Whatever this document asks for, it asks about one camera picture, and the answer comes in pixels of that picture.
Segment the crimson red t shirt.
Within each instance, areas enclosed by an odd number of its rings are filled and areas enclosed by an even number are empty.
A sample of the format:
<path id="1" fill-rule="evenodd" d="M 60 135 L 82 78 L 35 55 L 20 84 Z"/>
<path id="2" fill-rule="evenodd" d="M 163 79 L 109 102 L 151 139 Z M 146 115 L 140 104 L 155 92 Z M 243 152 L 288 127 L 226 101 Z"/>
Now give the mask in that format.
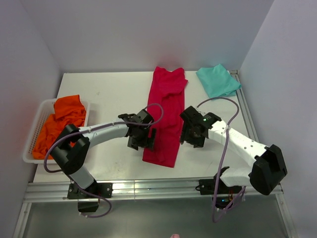
<path id="1" fill-rule="evenodd" d="M 175 166 L 183 127 L 180 114 L 185 109 L 187 83 L 183 68 L 174 71 L 155 68 L 148 95 L 148 112 L 159 122 L 151 126 L 156 130 L 154 148 L 144 149 L 144 162 L 169 168 Z"/>

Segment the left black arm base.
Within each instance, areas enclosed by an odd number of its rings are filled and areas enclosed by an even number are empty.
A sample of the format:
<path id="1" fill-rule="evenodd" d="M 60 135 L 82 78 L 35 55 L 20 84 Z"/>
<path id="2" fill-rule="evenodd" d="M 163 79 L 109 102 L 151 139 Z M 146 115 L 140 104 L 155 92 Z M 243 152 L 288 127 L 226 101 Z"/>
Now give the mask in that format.
<path id="1" fill-rule="evenodd" d="M 80 188 L 76 183 L 71 183 L 68 188 L 67 199 L 78 200 L 77 208 L 80 215 L 88 218 L 99 218 L 107 215 L 112 210 L 112 204 L 108 200 L 112 197 L 111 182 L 93 183 L 88 188 Z M 108 204 L 108 209 L 104 214 L 93 215 L 97 212 L 101 201 Z"/>

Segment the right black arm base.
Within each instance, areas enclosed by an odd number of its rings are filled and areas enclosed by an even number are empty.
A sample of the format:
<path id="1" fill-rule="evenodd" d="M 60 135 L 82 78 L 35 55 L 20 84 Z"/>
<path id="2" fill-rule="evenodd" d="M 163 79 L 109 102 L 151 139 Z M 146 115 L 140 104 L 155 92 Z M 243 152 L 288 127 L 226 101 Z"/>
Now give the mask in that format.
<path id="1" fill-rule="evenodd" d="M 216 178 L 200 179 L 199 184 L 195 187 L 195 190 L 200 195 L 213 195 L 215 191 Z M 221 180 L 218 183 L 216 208 L 224 209 L 232 200 L 233 194 L 237 194 L 242 190 L 241 186 L 227 187 Z"/>

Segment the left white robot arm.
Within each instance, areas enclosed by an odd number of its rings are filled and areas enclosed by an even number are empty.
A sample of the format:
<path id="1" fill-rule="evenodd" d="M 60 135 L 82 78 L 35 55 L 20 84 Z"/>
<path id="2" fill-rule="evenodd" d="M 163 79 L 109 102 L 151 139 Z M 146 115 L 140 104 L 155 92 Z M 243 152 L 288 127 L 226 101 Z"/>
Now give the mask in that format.
<path id="1" fill-rule="evenodd" d="M 156 129 L 152 123 L 127 122 L 123 120 L 97 124 L 87 127 L 76 127 L 72 124 L 65 127 L 58 139 L 46 154 L 51 156 L 79 188 L 85 198 L 101 194 L 96 180 L 84 166 L 88 150 L 98 144 L 112 139 L 128 137 L 128 147 L 154 149 Z"/>

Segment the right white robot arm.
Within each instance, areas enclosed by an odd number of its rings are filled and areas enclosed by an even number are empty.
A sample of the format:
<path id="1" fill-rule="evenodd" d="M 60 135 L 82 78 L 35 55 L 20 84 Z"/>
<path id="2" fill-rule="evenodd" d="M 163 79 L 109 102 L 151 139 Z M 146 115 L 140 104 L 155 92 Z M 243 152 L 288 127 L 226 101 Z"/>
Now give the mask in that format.
<path id="1" fill-rule="evenodd" d="M 242 158 L 247 168 L 228 168 L 220 172 L 214 181 L 219 193 L 226 193 L 233 186 L 252 186 L 262 195 L 270 195 L 287 175 L 281 149 L 272 144 L 266 146 L 230 128 L 223 120 L 184 120 L 180 143 L 203 147 L 205 139 L 211 139 Z"/>

